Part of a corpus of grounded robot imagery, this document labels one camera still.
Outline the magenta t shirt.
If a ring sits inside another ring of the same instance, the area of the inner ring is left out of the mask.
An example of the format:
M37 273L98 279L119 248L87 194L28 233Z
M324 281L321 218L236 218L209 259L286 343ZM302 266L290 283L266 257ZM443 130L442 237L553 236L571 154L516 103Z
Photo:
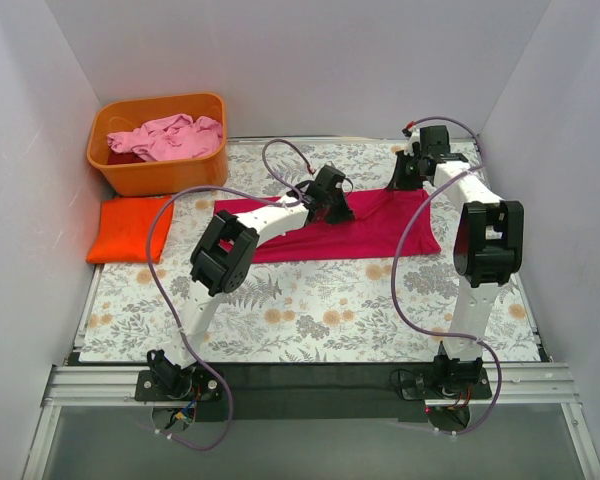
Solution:
M337 225L325 221L277 236L255 250L253 264L312 260L349 260L393 257L404 228L428 194L422 190L354 191L347 202L355 218ZM218 200L214 214L226 210L237 216L265 205L251 199ZM401 256L441 252L431 228L430 207L418 216Z

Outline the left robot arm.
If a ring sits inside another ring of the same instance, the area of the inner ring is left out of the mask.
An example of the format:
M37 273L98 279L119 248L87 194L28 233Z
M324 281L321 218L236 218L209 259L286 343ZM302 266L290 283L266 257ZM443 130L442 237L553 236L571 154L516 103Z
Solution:
M164 395L180 400L191 392L193 375L186 369L203 363L195 350L220 303L245 281L259 246L317 221L337 225L354 218L342 189L346 181L344 173L326 165L316 178L293 186L280 198L258 198L255 210L214 214L190 257L184 314L155 281L176 323L170 342L147 354L154 385Z

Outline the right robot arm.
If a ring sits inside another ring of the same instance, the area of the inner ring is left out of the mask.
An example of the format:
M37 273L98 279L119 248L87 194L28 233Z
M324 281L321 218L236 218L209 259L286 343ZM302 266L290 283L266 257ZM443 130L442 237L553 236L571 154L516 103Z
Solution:
M483 370L488 346L483 337L501 288L522 263L524 208L504 200L479 177L479 167L450 147L446 120L423 119L403 130L407 139L396 153L387 186L407 191L429 182L460 214L453 247L459 290L452 324L430 362L396 372L397 390L408 400L488 398Z

